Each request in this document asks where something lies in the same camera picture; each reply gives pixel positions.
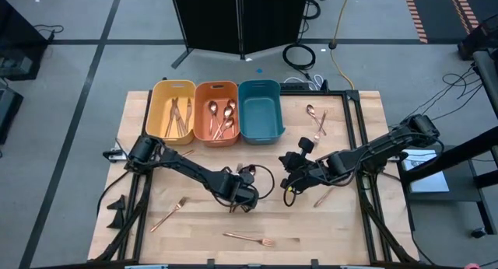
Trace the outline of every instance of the wooden table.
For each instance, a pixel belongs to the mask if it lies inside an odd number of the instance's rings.
[[[360,92],[363,116],[369,140],[386,132],[388,128],[379,92]],[[125,150],[129,150],[142,129],[146,110],[147,92],[129,92],[117,137]],[[215,258],[216,264],[310,264],[318,259],[320,264],[368,264],[356,183],[334,190],[319,208],[313,204],[329,188],[313,187],[297,197],[296,203],[287,208],[282,201],[280,181],[287,174],[277,159],[287,151],[300,150],[297,142],[303,136],[312,138],[317,125],[306,115],[308,103],[314,105],[320,117],[328,109],[318,147],[308,156],[316,159],[333,151],[349,149],[341,97],[332,96],[282,96],[282,114],[286,131],[276,145],[251,146],[239,140],[228,148],[206,148],[201,142],[174,147],[178,152],[194,149],[189,159],[208,169],[235,169],[239,162],[267,166],[275,175],[275,190],[258,202],[249,213],[229,214],[227,208],[214,201],[212,195],[197,183],[171,169],[156,169],[149,200],[146,230],[143,237],[140,263],[142,264],[205,264]],[[356,140],[360,140],[354,114]],[[110,165],[107,185],[123,173],[124,163]],[[398,175],[395,165],[388,164],[387,172]],[[89,258],[103,252],[115,237],[117,230],[106,228],[115,211],[105,208],[121,194],[128,196],[132,176],[112,187],[104,198],[96,222]],[[262,169],[257,171],[255,186],[260,194],[270,188],[270,177]],[[378,190],[387,227],[414,258],[417,250],[412,242],[405,199],[401,184],[385,176],[378,178]],[[149,230],[183,196],[187,204],[166,220],[155,232]],[[373,237],[377,259],[382,260],[381,244],[376,227]],[[240,239],[222,236],[222,232],[237,232],[248,236],[268,237],[276,241],[275,248],[268,248]],[[135,227],[131,230],[126,257],[132,256]]]

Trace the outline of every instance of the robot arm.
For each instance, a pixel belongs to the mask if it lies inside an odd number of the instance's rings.
[[[339,182],[357,170],[379,173],[388,158],[401,154],[403,149],[410,146],[432,145],[439,135],[430,119],[418,114],[406,118],[390,133],[359,148],[333,152],[314,162],[306,159],[306,154],[313,149],[313,142],[301,138],[299,146],[303,151],[300,154],[287,152],[285,156],[279,157],[289,173],[280,187],[299,194],[318,184],[340,185]]]
[[[258,203],[258,191],[250,187],[254,177],[248,170],[232,173],[230,168],[225,167],[221,171],[211,171],[166,147],[160,139],[140,136],[133,145],[124,168],[133,173],[145,173],[156,167],[174,169],[197,180],[217,200],[222,199],[233,206],[241,205],[246,210],[251,210]]]

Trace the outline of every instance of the teal bin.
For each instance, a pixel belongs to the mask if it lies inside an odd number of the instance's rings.
[[[240,133],[251,145],[276,143],[283,132],[280,84],[253,80],[239,85]]]

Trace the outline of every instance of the yellow bin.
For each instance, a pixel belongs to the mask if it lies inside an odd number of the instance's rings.
[[[168,145],[186,145],[194,139],[195,119],[195,84],[188,80],[163,80],[158,82],[153,89],[150,100],[149,116],[147,117],[146,132],[149,135],[162,138]],[[172,117],[173,101],[177,100],[177,108],[181,121],[177,116]],[[178,124],[183,124],[187,134],[178,131]]]

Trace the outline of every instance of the copper spoon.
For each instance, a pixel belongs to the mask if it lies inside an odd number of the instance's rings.
[[[324,110],[324,115],[321,117],[320,128],[318,128],[317,134],[315,134],[313,137],[313,143],[315,145],[318,145],[318,142],[320,141],[320,133],[321,130],[324,128],[325,116],[327,115],[327,112],[328,112],[327,110]]]
[[[231,128],[233,126],[233,117],[229,117],[226,121],[225,121],[225,127],[224,129],[219,133],[218,137],[215,138],[215,140],[221,138],[223,136],[223,132],[228,129],[228,128]]]
[[[212,120],[216,119],[216,123],[219,125],[216,114],[218,113],[218,104],[215,101],[211,101],[208,104],[209,111],[211,112],[211,123],[209,124],[209,135],[212,134]]]
[[[231,118],[233,115],[233,109],[232,107],[228,106],[228,107],[225,107],[225,110],[223,111],[223,122],[221,124],[218,125],[218,130],[216,130],[215,132],[215,135],[213,136],[213,140],[216,139],[216,136],[219,132],[221,132],[221,126],[226,123],[226,121]]]
[[[226,105],[230,106],[235,111],[236,104],[234,99],[228,100],[228,102],[226,102]],[[232,127],[232,136],[235,136],[235,126]]]
[[[318,121],[317,119],[317,116],[314,115],[314,108],[313,106],[311,105],[307,105],[306,106],[306,112],[312,117],[314,118],[314,121],[317,123],[318,126],[320,126],[320,121]],[[324,136],[327,136],[327,133],[325,133],[325,130],[324,128],[321,129],[321,131],[324,133]]]

